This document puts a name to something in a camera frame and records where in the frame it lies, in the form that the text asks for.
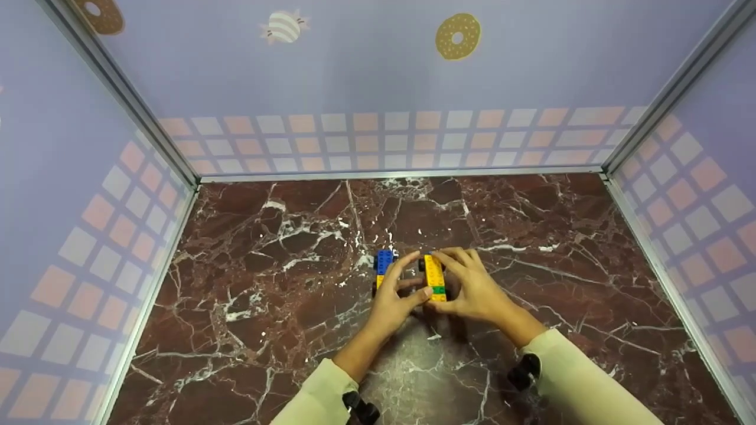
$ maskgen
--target blue lego brick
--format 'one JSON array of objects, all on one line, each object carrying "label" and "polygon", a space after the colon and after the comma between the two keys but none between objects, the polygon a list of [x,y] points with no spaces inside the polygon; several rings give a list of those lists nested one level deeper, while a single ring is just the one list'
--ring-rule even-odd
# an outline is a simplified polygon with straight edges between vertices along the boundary
[{"label": "blue lego brick", "polygon": [[379,250],[376,254],[376,273],[385,275],[389,264],[394,262],[394,253],[391,250]]}]

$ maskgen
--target checkered pattern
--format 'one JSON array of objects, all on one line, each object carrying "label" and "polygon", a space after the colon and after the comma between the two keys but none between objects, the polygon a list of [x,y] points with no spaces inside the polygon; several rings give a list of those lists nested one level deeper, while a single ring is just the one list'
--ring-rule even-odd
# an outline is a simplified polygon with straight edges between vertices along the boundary
[{"label": "checkered pattern", "polygon": [[756,200],[742,191],[750,181],[727,175],[709,154],[668,116],[617,177],[718,359],[756,402],[750,396],[756,389]]},{"label": "checkered pattern", "polygon": [[190,199],[136,136],[0,329],[2,423],[85,423],[98,412]]},{"label": "checkered pattern", "polygon": [[645,107],[165,118],[201,175],[599,165]]}]

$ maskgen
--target toy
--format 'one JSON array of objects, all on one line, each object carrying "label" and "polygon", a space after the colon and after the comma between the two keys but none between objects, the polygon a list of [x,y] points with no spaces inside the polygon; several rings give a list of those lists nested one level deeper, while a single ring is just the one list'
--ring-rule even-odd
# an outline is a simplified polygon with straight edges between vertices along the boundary
[{"label": "toy", "polygon": [[376,271],[376,282],[373,284],[373,297],[376,296],[376,291],[383,283],[383,276],[386,274],[386,269],[394,261],[398,260],[399,256],[394,254],[391,250],[378,250],[378,253],[373,257],[373,269]]},{"label": "toy", "polygon": [[446,301],[446,285],[444,283],[444,265],[430,254],[423,255],[417,260],[417,270],[425,272],[426,283],[433,288],[431,301]]}]

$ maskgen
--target right hand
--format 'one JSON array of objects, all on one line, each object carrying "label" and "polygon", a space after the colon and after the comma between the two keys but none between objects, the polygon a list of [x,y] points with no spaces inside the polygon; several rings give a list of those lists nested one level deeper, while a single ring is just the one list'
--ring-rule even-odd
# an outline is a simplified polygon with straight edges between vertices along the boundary
[{"label": "right hand", "polygon": [[485,270],[475,250],[444,248],[432,255],[461,283],[460,293],[453,301],[428,302],[437,312],[498,324],[502,314],[515,306]]}]

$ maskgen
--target candy illustration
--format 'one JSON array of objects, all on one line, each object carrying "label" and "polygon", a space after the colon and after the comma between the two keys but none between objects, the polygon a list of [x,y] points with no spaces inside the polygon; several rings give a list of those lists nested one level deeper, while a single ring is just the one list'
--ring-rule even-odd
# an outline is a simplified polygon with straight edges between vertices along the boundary
[{"label": "candy illustration", "polygon": [[307,22],[310,18],[300,17],[299,9],[294,13],[286,11],[273,12],[268,24],[261,24],[263,39],[268,39],[268,45],[272,45],[276,40],[284,43],[295,42],[303,29],[310,29]]}]

